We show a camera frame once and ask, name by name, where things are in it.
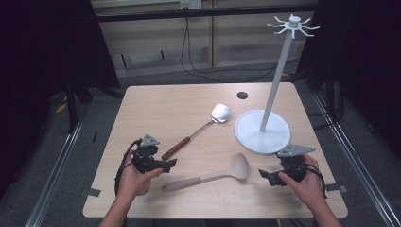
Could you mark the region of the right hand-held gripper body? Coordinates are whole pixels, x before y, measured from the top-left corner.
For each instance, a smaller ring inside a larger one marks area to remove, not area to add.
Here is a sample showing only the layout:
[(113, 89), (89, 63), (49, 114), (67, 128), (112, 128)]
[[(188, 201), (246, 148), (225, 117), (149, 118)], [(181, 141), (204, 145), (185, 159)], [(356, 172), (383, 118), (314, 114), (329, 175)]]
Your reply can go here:
[(276, 156), (280, 159), (283, 171), (299, 183), (304, 179), (306, 174), (306, 162), (303, 155), (315, 150), (313, 147), (288, 144), (277, 151)]

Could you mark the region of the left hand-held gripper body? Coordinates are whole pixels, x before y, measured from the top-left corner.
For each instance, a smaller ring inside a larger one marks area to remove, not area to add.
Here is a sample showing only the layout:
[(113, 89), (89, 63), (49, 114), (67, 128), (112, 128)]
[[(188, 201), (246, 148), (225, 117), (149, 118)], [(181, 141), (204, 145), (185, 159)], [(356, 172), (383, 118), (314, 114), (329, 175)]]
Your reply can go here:
[(154, 159), (159, 144), (160, 142), (149, 134), (145, 134), (143, 138), (134, 142), (136, 151), (133, 153), (132, 162), (139, 172), (145, 173), (157, 168), (165, 168), (163, 161)]

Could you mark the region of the white utensil rack stand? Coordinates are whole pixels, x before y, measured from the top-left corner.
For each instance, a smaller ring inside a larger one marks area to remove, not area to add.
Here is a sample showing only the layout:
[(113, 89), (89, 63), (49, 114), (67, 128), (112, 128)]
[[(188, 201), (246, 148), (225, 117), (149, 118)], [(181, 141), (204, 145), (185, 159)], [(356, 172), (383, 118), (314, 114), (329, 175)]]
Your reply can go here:
[(275, 34), (285, 33), (281, 54), (277, 62), (274, 78), (270, 87), (267, 104), (264, 110), (249, 110), (243, 113), (235, 122), (235, 137), (238, 142), (249, 151), (260, 155), (272, 155), (285, 148), (290, 141), (290, 128), (283, 117), (272, 111), (281, 82), (282, 74), (288, 59), (288, 53), (297, 33), (306, 37), (312, 37), (308, 30), (319, 29), (318, 26), (305, 26), (310, 19), (302, 20), (301, 17), (291, 14), (286, 21), (275, 16), (280, 31)]

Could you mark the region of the person's right hand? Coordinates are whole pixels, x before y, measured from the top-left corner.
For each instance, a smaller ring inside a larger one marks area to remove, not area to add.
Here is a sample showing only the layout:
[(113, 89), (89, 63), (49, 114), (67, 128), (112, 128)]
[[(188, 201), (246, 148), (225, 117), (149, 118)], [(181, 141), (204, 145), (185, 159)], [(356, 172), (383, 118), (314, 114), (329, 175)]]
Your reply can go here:
[(303, 157), (308, 170), (302, 181), (296, 182), (283, 172), (279, 173), (278, 176), (296, 193), (311, 212), (322, 211), (327, 206), (327, 202), (323, 194), (321, 179), (316, 174), (319, 170), (318, 162), (307, 154), (304, 154)]

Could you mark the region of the person's left hand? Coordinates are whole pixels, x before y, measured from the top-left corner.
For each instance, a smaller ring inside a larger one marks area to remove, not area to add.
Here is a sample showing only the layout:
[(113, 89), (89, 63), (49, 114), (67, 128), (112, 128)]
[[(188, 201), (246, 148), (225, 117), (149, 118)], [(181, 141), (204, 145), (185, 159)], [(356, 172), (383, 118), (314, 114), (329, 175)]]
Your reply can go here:
[(131, 156), (134, 150), (130, 150), (122, 166), (116, 196), (125, 200), (133, 200), (136, 196), (145, 195), (150, 187), (151, 180), (158, 177), (164, 171), (161, 168), (141, 173), (134, 166)]

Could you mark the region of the black metal stand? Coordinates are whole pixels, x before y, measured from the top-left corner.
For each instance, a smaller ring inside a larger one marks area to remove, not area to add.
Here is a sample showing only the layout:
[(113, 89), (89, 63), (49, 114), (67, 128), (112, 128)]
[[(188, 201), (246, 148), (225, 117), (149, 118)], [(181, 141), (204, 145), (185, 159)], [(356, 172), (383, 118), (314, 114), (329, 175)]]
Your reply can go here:
[(90, 103), (93, 100), (91, 93), (87, 87), (87, 83), (83, 79), (69, 79), (65, 86), (67, 97), (67, 107), (69, 114), (69, 133), (72, 133), (78, 124), (78, 114), (75, 98), (77, 97), (81, 103)]

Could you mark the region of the black curtain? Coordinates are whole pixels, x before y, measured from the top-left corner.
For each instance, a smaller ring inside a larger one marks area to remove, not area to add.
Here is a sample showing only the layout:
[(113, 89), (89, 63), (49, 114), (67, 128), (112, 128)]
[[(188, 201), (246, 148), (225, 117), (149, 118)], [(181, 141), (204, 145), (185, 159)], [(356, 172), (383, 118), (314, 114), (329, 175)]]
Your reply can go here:
[(318, 0), (299, 68), (318, 90), (338, 79), (401, 159), (401, 0)]
[(0, 199), (30, 157), (51, 97), (120, 86), (91, 0), (0, 0)]

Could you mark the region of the black horizontal bar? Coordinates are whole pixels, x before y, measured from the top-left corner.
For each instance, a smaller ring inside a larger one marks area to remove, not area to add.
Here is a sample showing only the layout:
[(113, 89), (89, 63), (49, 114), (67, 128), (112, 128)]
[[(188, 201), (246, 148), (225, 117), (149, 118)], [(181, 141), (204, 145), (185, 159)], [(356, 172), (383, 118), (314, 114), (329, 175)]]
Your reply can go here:
[(99, 23), (104, 22), (123, 22), (157, 19), (177, 19), (192, 17), (209, 16), (231, 16), (263, 13), (285, 13), (285, 12), (304, 12), (313, 11), (318, 7), (317, 4), (301, 5), (278, 5), (264, 7), (243, 7), (243, 8), (217, 8), (217, 9), (176, 9), (166, 11), (149, 11), (135, 13), (108, 13), (98, 14), (95, 20)]

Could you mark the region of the metal floor rail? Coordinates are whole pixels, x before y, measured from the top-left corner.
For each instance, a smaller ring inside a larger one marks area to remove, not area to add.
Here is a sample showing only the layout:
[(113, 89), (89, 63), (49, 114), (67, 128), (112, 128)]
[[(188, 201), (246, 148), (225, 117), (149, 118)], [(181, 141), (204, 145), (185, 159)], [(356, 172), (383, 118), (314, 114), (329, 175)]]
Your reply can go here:
[(340, 124), (328, 113), (328, 107), (323, 97), (319, 94), (314, 94), (313, 97), (317, 106), (322, 112), (325, 121), (328, 123), (330, 130), (333, 132), (334, 136), (339, 142), (341, 149), (356, 172), (361, 184), (368, 193), (371, 201), (373, 202), (379, 215), (384, 220), (386, 226), (401, 227), (401, 218), (395, 214), (390, 202), (383, 194), (382, 190), (378, 187), (366, 166), (362, 163), (354, 146), (347, 137), (346, 133), (343, 131)]
[(69, 156), (76, 144), (83, 121), (86, 118), (88, 111), (89, 106), (85, 106), (82, 110), (82, 113), (79, 115), (77, 125), (72, 129), (71, 132), (68, 133), (68, 136), (61, 149), (61, 153), (52, 168), (40, 197), (35, 202), (35, 205), (26, 221), (25, 227), (41, 227), (50, 202), (55, 195), (57, 185), (61, 179), (61, 175), (68, 162)]

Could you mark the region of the white wall power outlet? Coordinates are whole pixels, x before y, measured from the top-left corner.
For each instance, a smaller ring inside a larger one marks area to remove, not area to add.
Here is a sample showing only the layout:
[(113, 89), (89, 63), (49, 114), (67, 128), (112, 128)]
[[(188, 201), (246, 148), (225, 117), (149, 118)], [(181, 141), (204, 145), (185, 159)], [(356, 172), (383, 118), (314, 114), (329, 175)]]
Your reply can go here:
[(180, 9), (201, 9), (201, 0), (180, 0)]

